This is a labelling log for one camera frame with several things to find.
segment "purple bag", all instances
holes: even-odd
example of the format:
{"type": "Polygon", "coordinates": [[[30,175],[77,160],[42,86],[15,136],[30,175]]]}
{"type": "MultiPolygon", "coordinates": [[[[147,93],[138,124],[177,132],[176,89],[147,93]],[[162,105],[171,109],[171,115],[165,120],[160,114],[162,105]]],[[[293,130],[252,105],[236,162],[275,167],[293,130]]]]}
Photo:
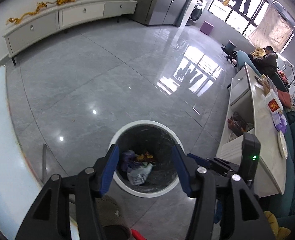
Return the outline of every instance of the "purple bag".
{"type": "Polygon", "coordinates": [[[276,112],[272,115],[274,126],[277,129],[277,131],[281,131],[283,134],[286,133],[286,118],[284,114],[280,114],[279,112],[276,112]]]}
{"type": "Polygon", "coordinates": [[[121,170],[124,172],[130,172],[138,167],[143,166],[143,163],[135,162],[135,153],[132,150],[121,153],[121,170]]]}

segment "curtain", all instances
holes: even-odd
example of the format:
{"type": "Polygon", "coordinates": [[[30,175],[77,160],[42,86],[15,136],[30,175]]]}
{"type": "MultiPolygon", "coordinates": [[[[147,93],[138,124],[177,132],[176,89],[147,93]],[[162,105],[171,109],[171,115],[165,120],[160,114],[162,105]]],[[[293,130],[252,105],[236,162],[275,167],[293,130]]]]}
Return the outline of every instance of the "curtain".
{"type": "Polygon", "coordinates": [[[270,4],[258,27],[248,37],[255,47],[271,46],[280,52],[290,38],[293,27],[270,4]]]}

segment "beige cloth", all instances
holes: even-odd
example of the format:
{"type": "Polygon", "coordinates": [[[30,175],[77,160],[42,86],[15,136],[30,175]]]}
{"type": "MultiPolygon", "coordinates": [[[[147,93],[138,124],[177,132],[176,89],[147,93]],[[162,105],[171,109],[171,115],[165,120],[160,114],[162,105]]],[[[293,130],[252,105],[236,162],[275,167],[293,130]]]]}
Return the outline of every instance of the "beige cloth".
{"type": "Polygon", "coordinates": [[[248,37],[255,47],[271,46],[275,52],[280,52],[290,38],[292,31],[293,27],[270,4],[262,21],[248,37]]]}
{"type": "Polygon", "coordinates": [[[95,202],[102,227],[119,225],[124,227],[129,237],[131,236],[131,230],[123,217],[121,207],[115,199],[105,195],[103,198],[96,198],[95,202]]]}

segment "metal screw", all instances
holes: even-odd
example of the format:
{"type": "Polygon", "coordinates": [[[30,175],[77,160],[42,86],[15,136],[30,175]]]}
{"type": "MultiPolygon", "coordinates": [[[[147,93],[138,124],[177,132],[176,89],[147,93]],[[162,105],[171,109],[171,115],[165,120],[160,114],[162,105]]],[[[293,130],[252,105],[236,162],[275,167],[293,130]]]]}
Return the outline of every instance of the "metal screw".
{"type": "Polygon", "coordinates": [[[241,180],[241,176],[238,175],[238,174],[233,174],[233,175],[232,175],[232,179],[233,179],[234,181],[240,181],[240,180],[241,180]]]}
{"type": "Polygon", "coordinates": [[[85,169],[86,174],[91,174],[93,172],[94,172],[94,169],[92,167],[88,167],[88,168],[85,169]]]}
{"type": "Polygon", "coordinates": [[[207,169],[204,167],[198,167],[198,173],[204,174],[207,172],[207,169]]]}
{"type": "Polygon", "coordinates": [[[57,181],[59,178],[60,178],[60,175],[59,175],[59,174],[53,174],[53,175],[51,176],[51,180],[52,180],[52,181],[57,181]]]}

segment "plate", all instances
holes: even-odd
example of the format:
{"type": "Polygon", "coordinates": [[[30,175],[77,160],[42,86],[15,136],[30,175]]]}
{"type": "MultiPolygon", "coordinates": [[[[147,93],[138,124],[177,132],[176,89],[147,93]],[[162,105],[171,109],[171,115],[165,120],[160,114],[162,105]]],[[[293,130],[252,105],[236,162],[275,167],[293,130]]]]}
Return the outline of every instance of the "plate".
{"type": "Polygon", "coordinates": [[[287,146],[286,146],[286,139],[284,138],[284,134],[279,131],[278,133],[278,145],[280,154],[287,159],[287,146]]]}

